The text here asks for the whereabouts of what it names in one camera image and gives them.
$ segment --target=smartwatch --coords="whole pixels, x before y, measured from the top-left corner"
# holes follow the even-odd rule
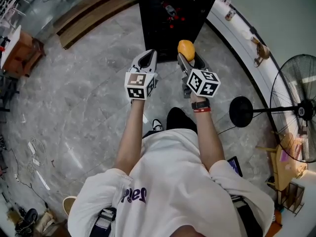
[[[201,108],[209,108],[209,100],[208,98],[206,101],[203,102],[195,102],[191,104],[193,110],[201,109]]]

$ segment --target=hand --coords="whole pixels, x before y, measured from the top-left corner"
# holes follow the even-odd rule
[[[191,92],[191,101],[192,101],[192,103],[204,102],[204,101],[206,101],[206,98],[196,96],[195,93],[192,91]]]

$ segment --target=electric fan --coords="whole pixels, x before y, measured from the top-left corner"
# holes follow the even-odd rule
[[[250,124],[254,113],[271,113],[280,145],[293,159],[316,161],[316,57],[301,54],[279,70],[271,91],[270,108],[254,110],[243,96],[235,98],[229,114],[236,127]]]

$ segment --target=wooden step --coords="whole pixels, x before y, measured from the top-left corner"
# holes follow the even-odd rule
[[[69,26],[59,37],[63,48],[68,49],[99,24],[120,11],[131,7],[137,2],[138,0],[109,0],[90,11],[82,18],[77,18],[75,22],[72,21],[71,26]]]
[[[108,1],[109,0],[83,0],[79,2],[53,24],[55,33],[60,36],[80,18]]]

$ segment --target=black box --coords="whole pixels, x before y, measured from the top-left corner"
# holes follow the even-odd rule
[[[162,62],[177,59],[180,40],[196,40],[215,0],[138,1],[146,50],[155,49]]]

